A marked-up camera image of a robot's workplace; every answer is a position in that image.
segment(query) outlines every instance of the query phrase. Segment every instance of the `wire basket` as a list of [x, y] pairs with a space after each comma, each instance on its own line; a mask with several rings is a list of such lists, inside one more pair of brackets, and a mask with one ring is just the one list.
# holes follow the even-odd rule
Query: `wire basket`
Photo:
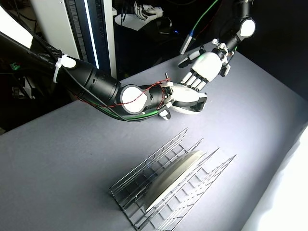
[[203, 140], [188, 150], [184, 149], [181, 142], [187, 130], [180, 132], [110, 188], [112, 196], [135, 230], [174, 230], [235, 157], [207, 172], [204, 169], [205, 163], [219, 148], [210, 155], [203, 155], [198, 166], [177, 187], [150, 211], [145, 212], [143, 200], [153, 180], [177, 158], [193, 151]]

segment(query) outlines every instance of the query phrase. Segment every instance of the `gray table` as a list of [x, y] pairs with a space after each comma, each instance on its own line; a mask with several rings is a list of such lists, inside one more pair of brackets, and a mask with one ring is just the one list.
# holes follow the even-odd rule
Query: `gray table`
[[[165, 71], [179, 81], [181, 58], [123, 83], [150, 84]], [[0, 136], [0, 230], [133, 230], [109, 187], [186, 127], [183, 146], [204, 137], [199, 149], [237, 157], [177, 230], [239, 230], [308, 121], [308, 104], [241, 54], [231, 65], [206, 87], [197, 116], [127, 123], [73, 102]]]

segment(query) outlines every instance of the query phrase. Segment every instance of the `white plate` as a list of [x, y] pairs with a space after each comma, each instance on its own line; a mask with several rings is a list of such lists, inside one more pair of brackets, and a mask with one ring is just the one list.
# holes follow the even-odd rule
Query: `white plate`
[[194, 151], [171, 163], [152, 183], [145, 195], [143, 207], [150, 211], [193, 171], [202, 160], [203, 151]]

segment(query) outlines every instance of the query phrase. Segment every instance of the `robotic arm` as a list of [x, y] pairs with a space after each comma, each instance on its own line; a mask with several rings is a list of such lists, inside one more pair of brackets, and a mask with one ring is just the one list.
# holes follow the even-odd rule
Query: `robotic arm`
[[201, 54], [180, 84], [170, 82], [166, 74], [166, 79], [149, 86], [122, 86], [92, 64], [62, 54], [0, 7], [0, 21], [6, 22], [0, 24], [1, 52], [50, 76], [80, 100], [112, 118], [140, 122], [160, 115], [169, 120], [169, 108], [186, 114], [202, 111], [207, 96], [199, 91], [218, 74], [228, 74], [227, 56], [233, 55], [235, 47], [255, 30], [249, 15], [251, 4], [252, 0], [236, 1], [234, 28], [220, 40], [213, 40], [216, 47], [211, 52], [200, 50], [180, 63], [183, 67]]

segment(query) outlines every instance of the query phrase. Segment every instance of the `white zip tie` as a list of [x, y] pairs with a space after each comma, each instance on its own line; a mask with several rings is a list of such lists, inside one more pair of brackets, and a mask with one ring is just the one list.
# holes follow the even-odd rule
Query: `white zip tie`
[[58, 58], [58, 61], [57, 61], [56, 64], [55, 64], [56, 69], [55, 69], [54, 74], [53, 74], [53, 82], [54, 82], [54, 83], [57, 83], [58, 72], [59, 72], [59, 69], [60, 69], [61, 66], [62, 66], [62, 58], [64, 58], [64, 57], [67, 57], [67, 54], [64, 54], [64, 55], [62, 55], [61, 58]]

